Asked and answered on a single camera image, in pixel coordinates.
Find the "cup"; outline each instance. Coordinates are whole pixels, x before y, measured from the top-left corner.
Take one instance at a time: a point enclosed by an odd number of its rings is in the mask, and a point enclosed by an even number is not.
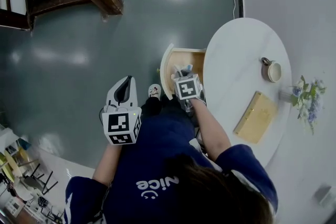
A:
[[[281,65],[275,61],[270,61],[266,57],[262,57],[261,74],[263,78],[270,82],[277,82],[281,78]]]

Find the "smiley face logo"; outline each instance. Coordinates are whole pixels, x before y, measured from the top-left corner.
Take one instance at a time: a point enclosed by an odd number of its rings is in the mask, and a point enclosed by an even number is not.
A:
[[[154,200],[158,196],[158,194],[153,190],[147,190],[147,191],[144,191],[141,194],[141,197],[145,197],[145,199],[148,199],[149,196]]]

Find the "dark hair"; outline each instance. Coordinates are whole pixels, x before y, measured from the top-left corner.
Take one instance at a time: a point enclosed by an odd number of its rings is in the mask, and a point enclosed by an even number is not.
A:
[[[197,165],[187,155],[167,161],[176,185],[181,220],[196,223],[271,224],[268,201],[231,172]]]

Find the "wooden drawer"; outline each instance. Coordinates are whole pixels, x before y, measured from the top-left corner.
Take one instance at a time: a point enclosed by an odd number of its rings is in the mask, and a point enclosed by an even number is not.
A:
[[[193,65],[193,72],[198,74],[203,84],[203,64],[205,51],[198,49],[181,49],[174,48],[174,44],[170,44],[165,51],[160,65],[161,85],[164,93],[171,100],[174,93],[174,84],[171,75],[174,73],[174,66]]]

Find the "sneaker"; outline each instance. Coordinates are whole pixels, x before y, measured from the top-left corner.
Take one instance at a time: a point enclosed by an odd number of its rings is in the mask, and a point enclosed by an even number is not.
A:
[[[160,99],[161,96],[161,86],[158,84],[152,84],[148,88],[148,97],[156,97]]]

